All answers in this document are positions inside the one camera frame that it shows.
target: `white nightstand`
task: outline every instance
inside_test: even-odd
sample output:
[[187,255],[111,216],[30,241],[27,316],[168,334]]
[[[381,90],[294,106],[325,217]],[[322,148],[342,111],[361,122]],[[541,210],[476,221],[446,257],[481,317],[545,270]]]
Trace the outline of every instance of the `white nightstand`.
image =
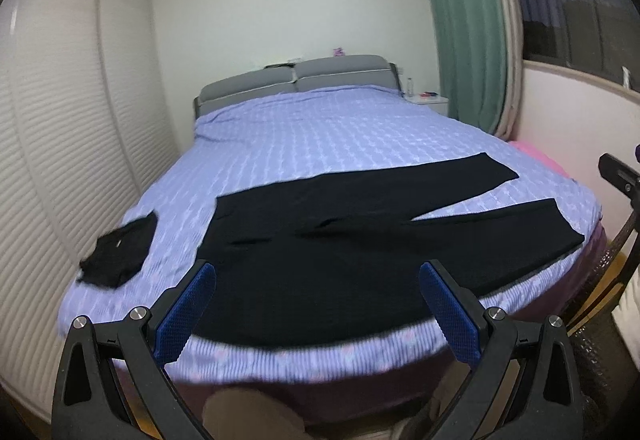
[[407,102],[413,104],[424,104],[433,109],[436,113],[440,113],[444,116],[449,116],[449,99],[443,96],[420,96],[418,94],[412,97],[404,97]]

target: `bed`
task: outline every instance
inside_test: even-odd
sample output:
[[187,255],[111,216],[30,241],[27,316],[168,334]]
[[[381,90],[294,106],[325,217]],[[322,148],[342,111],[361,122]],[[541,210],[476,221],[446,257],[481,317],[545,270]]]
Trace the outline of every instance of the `bed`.
[[[488,211],[555,198],[585,236],[573,253],[482,300],[538,319],[559,312],[588,277],[606,241],[593,193],[479,129],[405,101],[382,57],[306,61],[225,79],[194,101],[195,141],[127,211],[159,221],[145,264],[115,290],[73,283],[60,333],[79,314],[95,322],[151,306],[193,264],[216,197],[325,172],[393,168],[486,152],[520,178],[422,217]],[[308,422],[336,422],[428,394],[450,362],[433,319],[351,343],[267,351],[191,337],[167,373],[195,412],[217,388],[251,384]]]

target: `metal screw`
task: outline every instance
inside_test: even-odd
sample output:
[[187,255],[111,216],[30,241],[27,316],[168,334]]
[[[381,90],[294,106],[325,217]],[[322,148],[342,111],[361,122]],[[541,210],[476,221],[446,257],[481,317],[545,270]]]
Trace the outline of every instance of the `metal screw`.
[[550,315],[549,316],[549,324],[552,325],[554,328],[559,328],[564,323],[562,322],[562,319],[560,317],[558,317],[557,315]]
[[137,306],[129,312],[129,317],[131,317],[134,321],[140,321],[140,319],[142,319],[142,317],[144,317],[145,315],[146,308],[144,308],[143,306]]
[[505,315],[507,315],[502,308],[499,308],[497,306],[492,306],[486,312],[489,314],[489,317],[491,317],[495,321],[502,321]]
[[80,329],[80,328],[84,328],[84,325],[86,324],[86,317],[84,317],[84,315],[80,315],[79,317],[76,317],[74,319],[74,328],[76,329]]

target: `bed headboard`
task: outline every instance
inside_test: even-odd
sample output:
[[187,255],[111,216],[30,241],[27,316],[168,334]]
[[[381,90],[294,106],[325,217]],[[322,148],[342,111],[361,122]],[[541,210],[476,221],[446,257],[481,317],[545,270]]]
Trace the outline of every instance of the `bed headboard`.
[[296,92],[294,83],[293,70],[288,66],[250,71],[219,80],[203,87],[194,99],[196,118],[251,98]]
[[309,91],[330,86],[374,86],[398,88],[391,65],[379,55],[345,55],[316,58],[294,66],[296,89]]
[[202,88],[193,100],[195,118],[216,109],[282,92],[302,92],[331,86],[383,86],[401,89],[395,65],[379,55],[304,60],[292,66],[251,71]]

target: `headboard cushion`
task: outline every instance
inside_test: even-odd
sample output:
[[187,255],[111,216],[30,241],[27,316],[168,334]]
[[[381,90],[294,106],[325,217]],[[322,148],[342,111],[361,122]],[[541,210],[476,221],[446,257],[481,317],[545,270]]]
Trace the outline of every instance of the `headboard cushion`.
[[316,58],[294,66],[298,91],[330,86],[374,86],[398,88],[389,63],[379,55],[346,55]]
[[293,83],[295,77],[291,68],[281,66],[267,68],[266,70],[250,71],[236,76],[230,76],[202,88],[200,103],[213,100],[222,96],[262,89],[272,86],[287,86]]
[[220,96],[206,102],[196,102],[198,105],[194,106],[196,118],[202,115],[208,115],[212,111],[222,109],[229,105],[234,105],[245,100],[251,100],[252,98],[261,98],[264,96],[270,96],[278,93],[296,93],[296,85],[292,82],[287,84],[274,84],[273,86],[258,87],[256,89],[250,89],[249,91],[238,91],[226,96]]

